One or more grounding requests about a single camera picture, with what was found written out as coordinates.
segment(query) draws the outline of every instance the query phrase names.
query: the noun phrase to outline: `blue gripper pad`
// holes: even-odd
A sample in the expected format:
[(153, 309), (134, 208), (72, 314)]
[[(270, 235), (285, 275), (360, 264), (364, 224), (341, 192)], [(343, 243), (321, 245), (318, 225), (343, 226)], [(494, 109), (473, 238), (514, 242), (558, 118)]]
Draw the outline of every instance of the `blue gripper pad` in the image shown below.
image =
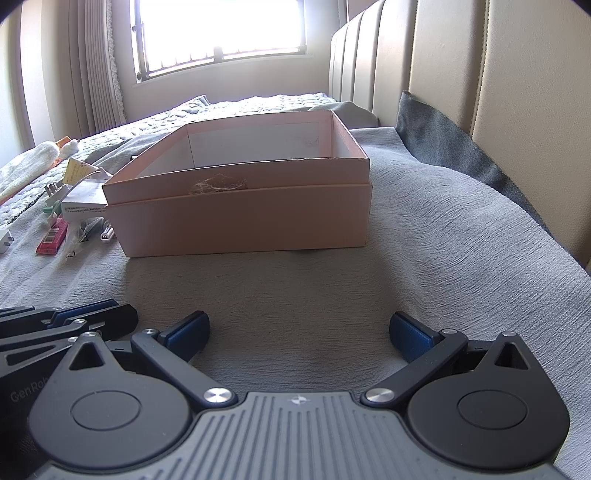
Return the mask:
[(412, 362), (433, 348), (441, 336), (402, 312), (396, 312), (390, 319), (390, 341), (408, 362)]
[(160, 333), (159, 343), (186, 362), (202, 350), (209, 340), (209, 317), (194, 312), (176, 325)]
[(97, 310), (107, 309), (109, 307), (115, 307), (118, 303), (113, 299), (96, 301), (87, 305), (81, 305), (72, 307), (71, 309), (60, 310), (55, 312), (51, 318), (51, 323), (48, 328), (61, 327), (64, 325), (64, 321), (72, 317), (83, 317), (84, 314), (90, 312), (96, 312)]

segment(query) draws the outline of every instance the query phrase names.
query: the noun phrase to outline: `white charger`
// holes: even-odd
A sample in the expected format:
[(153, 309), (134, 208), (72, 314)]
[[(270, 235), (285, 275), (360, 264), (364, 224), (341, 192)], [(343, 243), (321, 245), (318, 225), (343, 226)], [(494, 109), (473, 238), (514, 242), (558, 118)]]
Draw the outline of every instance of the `white charger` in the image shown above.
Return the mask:
[(8, 228), (0, 228), (0, 254), (8, 250), (12, 242), (14, 242), (14, 238), (10, 234), (10, 230)]

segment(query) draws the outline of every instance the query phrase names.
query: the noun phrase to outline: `pink cardboard box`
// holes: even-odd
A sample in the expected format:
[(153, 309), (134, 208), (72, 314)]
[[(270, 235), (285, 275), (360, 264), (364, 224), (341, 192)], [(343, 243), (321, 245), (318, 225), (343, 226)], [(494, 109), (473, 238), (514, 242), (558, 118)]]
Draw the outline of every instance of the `pink cardboard box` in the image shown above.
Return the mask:
[(362, 247), (369, 158), (331, 111), (187, 124), (103, 186), (128, 257)]

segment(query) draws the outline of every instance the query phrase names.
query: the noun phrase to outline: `beige curtain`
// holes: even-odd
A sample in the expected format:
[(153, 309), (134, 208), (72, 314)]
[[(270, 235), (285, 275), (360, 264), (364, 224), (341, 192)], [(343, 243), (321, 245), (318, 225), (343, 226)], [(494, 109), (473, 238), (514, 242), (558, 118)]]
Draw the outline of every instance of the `beige curtain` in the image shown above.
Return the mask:
[(126, 123), (113, 53), (111, 0), (70, 0), (70, 62), (82, 136)]

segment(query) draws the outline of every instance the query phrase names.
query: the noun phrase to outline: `ribbed gray panel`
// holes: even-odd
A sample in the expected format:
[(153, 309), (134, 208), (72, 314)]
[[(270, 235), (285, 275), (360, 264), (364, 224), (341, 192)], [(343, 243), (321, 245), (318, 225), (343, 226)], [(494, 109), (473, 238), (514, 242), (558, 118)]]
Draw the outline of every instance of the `ribbed gray panel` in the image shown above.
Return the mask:
[[(49, 466), (36, 479), (73, 480)], [(204, 413), (187, 440), (159, 461), (113, 480), (558, 480), (550, 465), (499, 475), (461, 470), (411, 439), (398, 414), (346, 392), (249, 393), (228, 410)]]

